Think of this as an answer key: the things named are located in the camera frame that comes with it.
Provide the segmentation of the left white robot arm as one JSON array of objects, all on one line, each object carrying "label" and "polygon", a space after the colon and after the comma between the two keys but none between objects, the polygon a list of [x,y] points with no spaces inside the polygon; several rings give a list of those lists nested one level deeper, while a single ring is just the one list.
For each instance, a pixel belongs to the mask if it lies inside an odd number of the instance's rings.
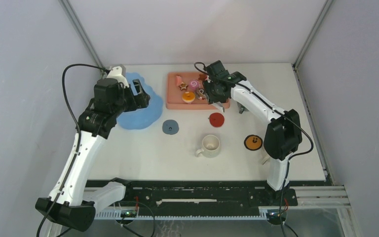
[{"label": "left white robot arm", "polygon": [[76,125],[72,150],[50,194],[39,197],[35,204],[43,220],[81,232],[89,229],[96,214],[111,204],[119,202],[128,206],[134,201],[134,192],[126,187],[126,180],[114,178],[90,194],[85,194],[85,186],[117,118],[122,113],[146,108],[150,101],[139,79],[132,81],[137,92],[133,94],[123,65],[101,68],[101,71],[106,76],[94,85],[94,96],[81,115],[75,117],[68,107]]}]

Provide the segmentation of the dark green ceramic mug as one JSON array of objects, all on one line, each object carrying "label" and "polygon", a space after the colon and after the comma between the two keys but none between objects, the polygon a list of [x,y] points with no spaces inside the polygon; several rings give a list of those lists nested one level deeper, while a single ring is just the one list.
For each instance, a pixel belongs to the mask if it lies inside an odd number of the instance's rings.
[{"label": "dark green ceramic mug", "polygon": [[237,102],[237,106],[238,106],[238,112],[239,114],[243,114],[245,112],[249,112],[249,110],[243,106],[242,104],[240,104],[239,102]]}]

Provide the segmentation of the blue three-tier cake stand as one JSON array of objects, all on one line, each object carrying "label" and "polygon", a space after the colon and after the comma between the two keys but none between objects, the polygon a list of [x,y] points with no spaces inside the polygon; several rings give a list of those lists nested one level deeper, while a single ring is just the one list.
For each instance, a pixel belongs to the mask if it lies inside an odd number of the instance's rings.
[{"label": "blue three-tier cake stand", "polygon": [[129,82],[133,79],[138,79],[144,91],[150,96],[149,105],[146,108],[138,109],[132,112],[122,113],[117,118],[117,124],[127,130],[141,130],[145,129],[155,121],[157,121],[163,110],[163,100],[160,95],[155,93],[151,84],[147,84],[144,77],[139,73],[132,72],[126,73],[126,78]]}]

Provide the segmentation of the metal serving tongs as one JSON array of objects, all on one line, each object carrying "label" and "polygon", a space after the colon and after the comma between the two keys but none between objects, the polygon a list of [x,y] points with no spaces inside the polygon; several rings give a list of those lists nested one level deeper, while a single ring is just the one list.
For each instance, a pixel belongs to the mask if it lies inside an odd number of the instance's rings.
[{"label": "metal serving tongs", "polygon": [[214,106],[215,108],[217,108],[219,111],[221,111],[222,113],[225,112],[225,108],[224,108],[224,105],[221,103],[221,102],[214,102],[214,103],[210,103],[209,101],[209,97],[208,97],[208,94],[207,92],[205,91],[205,94],[206,94],[206,100],[200,100],[200,101],[203,101],[205,103],[207,103],[208,105],[212,105]]}]

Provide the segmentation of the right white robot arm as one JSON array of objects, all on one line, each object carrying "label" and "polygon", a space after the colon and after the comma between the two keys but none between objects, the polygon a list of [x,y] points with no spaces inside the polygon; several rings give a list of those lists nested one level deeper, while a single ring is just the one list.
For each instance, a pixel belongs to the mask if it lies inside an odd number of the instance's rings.
[{"label": "right white robot arm", "polygon": [[267,177],[270,189],[265,198],[269,204],[279,205],[285,199],[283,188],[288,185],[289,157],[303,140],[298,112],[270,102],[243,74],[229,73],[220,60],[203,66],[202,73],[207,76],[202,84],[208,104],[224,111],[223,103],[232,99],[266,124],[263,147],[271,160]]}]

